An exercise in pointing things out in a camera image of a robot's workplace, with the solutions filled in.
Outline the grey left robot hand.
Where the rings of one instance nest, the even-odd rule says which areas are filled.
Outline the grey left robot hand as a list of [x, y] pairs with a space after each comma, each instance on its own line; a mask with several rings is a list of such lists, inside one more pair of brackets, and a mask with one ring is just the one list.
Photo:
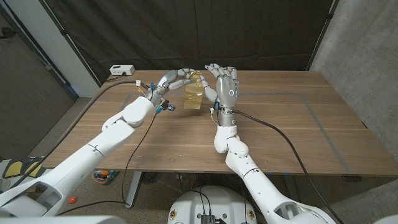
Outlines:
[[166, 72], [157, 84], [154, 85], [153, 90], [148, 91], [147, 99], [154, 105], [161, 105], [164, 101], [163, 96], [169, 90], [178, 90], [184, 85], [195, 83], [194, 78], [190, 75], [194, 72], [191, 68], [181, 68], [179, 70], [170, 70]]

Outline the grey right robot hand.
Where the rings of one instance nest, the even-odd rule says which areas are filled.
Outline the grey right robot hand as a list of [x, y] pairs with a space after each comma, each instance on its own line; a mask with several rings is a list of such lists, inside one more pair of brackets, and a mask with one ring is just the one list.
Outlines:
[[218, 102], [222, 108], [234, 108], [239, 96], [238, 73], [235, 67], [222, 67], [217, 63], [205, 65], [216, 79], [216, 89], [212, 89], [203, 75], [200, 76], [205, 96], [212, 103]]

